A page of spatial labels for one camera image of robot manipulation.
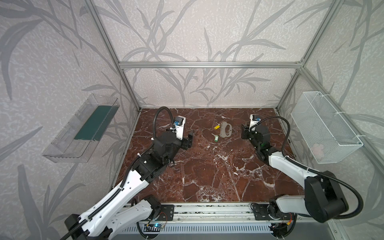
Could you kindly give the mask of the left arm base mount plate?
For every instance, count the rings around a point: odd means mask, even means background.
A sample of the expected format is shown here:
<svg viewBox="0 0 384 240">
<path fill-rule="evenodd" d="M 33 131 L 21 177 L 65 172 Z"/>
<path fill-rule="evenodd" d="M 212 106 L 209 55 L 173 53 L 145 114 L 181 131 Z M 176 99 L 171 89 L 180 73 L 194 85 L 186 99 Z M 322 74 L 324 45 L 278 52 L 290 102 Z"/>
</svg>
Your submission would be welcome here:
<svg viewBox="0 0 384 240">
<path fill-rule="evenodd" d="M 172 221 L 174 219 L 175 213 L 175 205 L 161 205 L 158 210 L 155 210 L 154 214 L 150 214 L 150 216 L 143 221 Z"/>
</svg>

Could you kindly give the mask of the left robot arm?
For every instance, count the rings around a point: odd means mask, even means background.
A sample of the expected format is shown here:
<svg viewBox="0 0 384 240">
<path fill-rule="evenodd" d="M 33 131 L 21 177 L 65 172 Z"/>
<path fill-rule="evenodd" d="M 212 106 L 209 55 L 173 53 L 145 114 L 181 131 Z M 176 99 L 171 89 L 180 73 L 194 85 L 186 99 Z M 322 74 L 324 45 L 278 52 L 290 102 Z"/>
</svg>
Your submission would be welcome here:
<svg viewBox="0 0 384 240">
<path fill-rule="evenodd" d="M 153 196 L 130 208 L 124 207 L 165 172 L 180 149 L 192 147 L 193 136 L 194 133 L 190 132 L 187 138 L 178 139 L 176 133 L 165 131 L 153 139 L 149 149 L 138 156 L 118 186 L 86 212 L 72 214 L 65 220 L 68 233 L 62 238 L 111 240 L 134 223 L 159 215 L 161 203 Z"/>
</svg>

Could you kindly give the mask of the grey metal carabiner plate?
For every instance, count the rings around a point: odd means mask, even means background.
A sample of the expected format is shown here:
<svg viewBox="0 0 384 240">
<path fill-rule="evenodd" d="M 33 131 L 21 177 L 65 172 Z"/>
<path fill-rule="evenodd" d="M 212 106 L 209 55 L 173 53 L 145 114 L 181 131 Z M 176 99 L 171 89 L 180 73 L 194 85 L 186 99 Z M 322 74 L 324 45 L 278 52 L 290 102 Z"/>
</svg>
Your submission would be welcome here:
<svg viewBox="0 0 384 240">
<path fill-rule="evenodd" d="M 220 137 L 229 138 L 232 135 L 233 127 L 231 124 L 223 121 L 220 127 Z"/>
</svg>

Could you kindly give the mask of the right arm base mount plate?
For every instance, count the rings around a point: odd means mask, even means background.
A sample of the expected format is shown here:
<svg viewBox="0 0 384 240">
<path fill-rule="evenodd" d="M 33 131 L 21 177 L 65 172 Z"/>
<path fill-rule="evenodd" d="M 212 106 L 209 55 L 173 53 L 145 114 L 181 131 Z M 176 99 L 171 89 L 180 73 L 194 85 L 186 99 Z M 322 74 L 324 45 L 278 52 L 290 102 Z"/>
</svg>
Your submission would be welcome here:
<svg viewBox="0 0 384 240">
<path fill-rule="evenodd" d="M 274 203 L 252 203 L 250 207 L 255 216 L 255 220 L 257 221 L 289 221 L 293 220 L 295 217 L 294 213 L 281 212 L 277 205 Z"/>
</svg>

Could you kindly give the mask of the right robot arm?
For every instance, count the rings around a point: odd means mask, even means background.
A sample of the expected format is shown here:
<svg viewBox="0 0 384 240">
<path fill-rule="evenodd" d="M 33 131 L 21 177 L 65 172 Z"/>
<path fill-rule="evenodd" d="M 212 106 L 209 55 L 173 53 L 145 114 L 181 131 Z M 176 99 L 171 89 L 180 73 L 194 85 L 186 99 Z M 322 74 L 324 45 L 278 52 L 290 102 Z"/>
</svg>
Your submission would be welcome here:
<svg viewBox="0 0 384 240">
<path fill-rule="evenodd" d="M 271 145 L 270 132 L 266 126 L 252 127 L 251 129 L 249 125 L 242 125 L 241 138 L 250 141 L 258 159 L 283 172 L 304 189 L 302 196 L 278 195 L 270 199 L 268 213 L 272 218 L 278 218 L 283 213 L 293 213 L 324 223 L 349 210 L 340 184 L 330 179 L 335 175 L 323 172 L 322 176 L 310 172 L 305 166 L 298 166 L 298 162 L 284 157 L 282 152 Z"/>
</svg>

